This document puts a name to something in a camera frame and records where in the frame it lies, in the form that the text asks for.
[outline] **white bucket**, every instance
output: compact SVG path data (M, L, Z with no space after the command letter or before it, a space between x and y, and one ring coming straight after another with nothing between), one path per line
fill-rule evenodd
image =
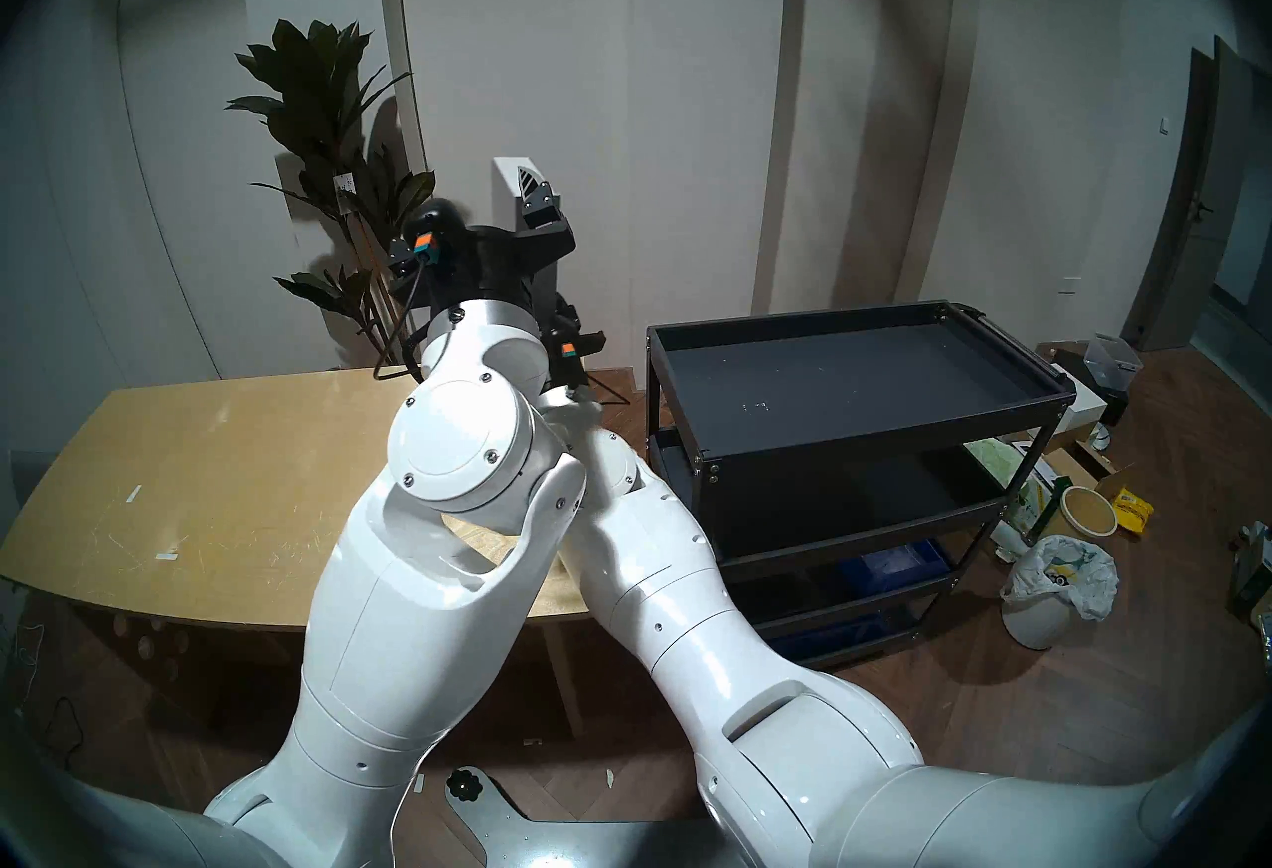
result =
M1029 649L1049 649L1074 620L1072 605L1058 594L1002 605L1002 624L1013 639Z

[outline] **clear plastic container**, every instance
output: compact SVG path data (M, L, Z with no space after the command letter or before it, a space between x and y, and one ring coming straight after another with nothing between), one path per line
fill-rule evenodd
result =
M1086 368L1096 382L1118 392L1126 392L1136 372L1144 368L1144 361L1130 344L1108 333L1096 333L1091 337L1082 360L1086 361Z

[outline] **white device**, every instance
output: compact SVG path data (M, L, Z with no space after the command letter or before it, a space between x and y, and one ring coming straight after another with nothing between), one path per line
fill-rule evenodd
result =
M192 845L191 864L391 868L416 767L495 678L558 549L591 615L649 669L702 802L757 868L1141 864L1248 725L1123 788L927 766L875 696L756 635L701 526L600 426L586 386L542 391L548 351L527 309L477 298L439 312L421 369L314 592L282 748L211 802L218 829L90 790L81 813L111 850L162 821L182 825L172 843ZM443 512L519 538L495 565Z

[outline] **table leg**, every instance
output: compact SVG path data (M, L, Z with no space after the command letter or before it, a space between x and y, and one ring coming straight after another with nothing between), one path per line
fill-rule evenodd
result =
M548 659L552 663L552 676L556 677L557 691L561 694L565 719L570 723L570 734L580 738L583 737L583 713L579 710L579 694L574 686L574 675L570 672L570 657L565 650L565 639L561 638L561 622L548 621L542 627L543 641L547 643Z

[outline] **white box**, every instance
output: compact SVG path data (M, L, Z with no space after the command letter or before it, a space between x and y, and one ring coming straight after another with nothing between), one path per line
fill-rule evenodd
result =
M1052 364L1061 374L1068 374L1058 364ZM1107 405L1103 398L1095 395L1091 389L1084 386L1072 375L1068 375L1074 386L1077 388L1077 398L1074 400L1074 405L1065 410L1065 415L1060 419L1060 425L1056 428L1056 433L1063 433L1071 426L1084 426L1088 423L1095 423L1100 416L1104 415L1104 406Z

